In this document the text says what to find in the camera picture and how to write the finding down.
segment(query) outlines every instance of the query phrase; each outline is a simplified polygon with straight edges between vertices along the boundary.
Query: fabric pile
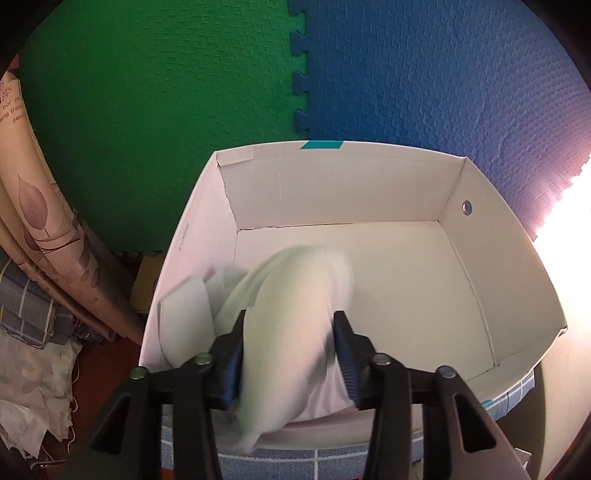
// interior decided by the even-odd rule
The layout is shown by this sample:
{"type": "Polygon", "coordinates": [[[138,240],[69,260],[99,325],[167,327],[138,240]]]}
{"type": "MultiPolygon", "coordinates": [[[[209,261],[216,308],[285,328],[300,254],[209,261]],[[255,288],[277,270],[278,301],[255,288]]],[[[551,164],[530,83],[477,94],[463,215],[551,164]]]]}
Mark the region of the fabric pile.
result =
{"type": "Polygon", "coordinates": [[[9,448],[37,457],[47,431],[68,438],[72,369],[81,348],[70,338],[38,349],[0,329],[0,437],[9,448]]]}
{"type": "Polygon", "coordinates": [[[0,249],[0,326],[10,336],[37,348],[68,338],[101,342],[103,337],[57,304],[0,249]]]}

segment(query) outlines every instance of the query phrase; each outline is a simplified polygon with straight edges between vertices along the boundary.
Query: bright light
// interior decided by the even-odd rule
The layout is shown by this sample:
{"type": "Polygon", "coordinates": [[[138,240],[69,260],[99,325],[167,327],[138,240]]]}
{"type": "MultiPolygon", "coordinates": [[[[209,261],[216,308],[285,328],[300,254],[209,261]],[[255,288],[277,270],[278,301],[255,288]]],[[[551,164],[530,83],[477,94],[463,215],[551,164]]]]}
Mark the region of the bright light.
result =
{"type": "Polygon", "coordinates": [[[534,242],[563,308],[582,308],[584,317],[591,312],[591,155],[589,159],[546,217],[534,242]]]}

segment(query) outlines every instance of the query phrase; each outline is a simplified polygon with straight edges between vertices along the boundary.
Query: teal tape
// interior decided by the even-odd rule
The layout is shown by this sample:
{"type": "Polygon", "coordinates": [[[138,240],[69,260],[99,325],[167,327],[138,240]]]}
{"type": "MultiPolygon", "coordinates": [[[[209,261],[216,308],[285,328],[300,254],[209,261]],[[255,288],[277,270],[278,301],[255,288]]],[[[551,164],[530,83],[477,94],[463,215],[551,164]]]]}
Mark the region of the teal tape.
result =
{"type": "Polygon", "coordinates": [[[343,144],[341,140],[309,140],[307,141],[301,150],[311,150],[316,148],[334,148],[338,149],[343,144]]]}

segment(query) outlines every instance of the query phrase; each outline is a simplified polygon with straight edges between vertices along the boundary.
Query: plaid fabric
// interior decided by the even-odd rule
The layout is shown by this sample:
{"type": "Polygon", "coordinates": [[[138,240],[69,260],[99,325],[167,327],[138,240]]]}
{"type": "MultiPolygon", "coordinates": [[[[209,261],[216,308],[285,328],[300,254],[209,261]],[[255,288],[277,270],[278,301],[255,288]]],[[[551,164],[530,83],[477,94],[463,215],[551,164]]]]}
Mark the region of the plaid fabric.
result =
{"type": "Polygon", "coordinates": [[[0,249],[0,325],[9,335],[38,348],[64,345],[74,320],[0,249]]]}
{"type": "Polygon", "coordinates": [[[87,340],[94,343],[102,343],[105,339],[100,333],[95,332],[88,325],[85,325],[78,319],[76,319],[76,326],[74,327],[74,336],[80,340],[87,340]]]}

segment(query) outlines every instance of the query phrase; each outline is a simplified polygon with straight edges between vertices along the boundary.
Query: metal grommet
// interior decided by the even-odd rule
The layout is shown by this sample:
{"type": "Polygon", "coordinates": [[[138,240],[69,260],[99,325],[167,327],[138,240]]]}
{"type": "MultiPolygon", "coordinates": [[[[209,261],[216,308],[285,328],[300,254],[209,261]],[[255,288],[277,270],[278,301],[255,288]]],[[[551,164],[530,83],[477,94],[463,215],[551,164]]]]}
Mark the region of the metal grommet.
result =
{"type": "Polygon", "coordinates": [[[141,380],[146,375],[148,375],[148,369],[145,367],[135,367],[129,372],[129,377],[131,380],[141,380]]]}
{"type": "Polygon", "coordinates": [[[470,200],[464,200],[464,203],[462,203],[462,212],[464,212],[464,215],[466,216],[472,213],[472,204],[470,203],[470,200]]]}
{"type": "Polygon", "coordinates": [[[387,353],[376,353],[371,359],[376,365],[385,367],[392,362],[392,357],[387,353]]]}
{"type": "Polygon", "coordinates": [[[448,379],[456,376],[456,371],[448,365],[443,365],[443,366],[439,367],[437,369],[437,373],[439,375],[441,375],[443,378],[448,378],[448,379]]]}
{"type": "Polygon", "coordinates": [[[200,353],[195,357],[195,363],[198,365],[209,365],[213,362],[213,355],[207,352],[200,353]]]}

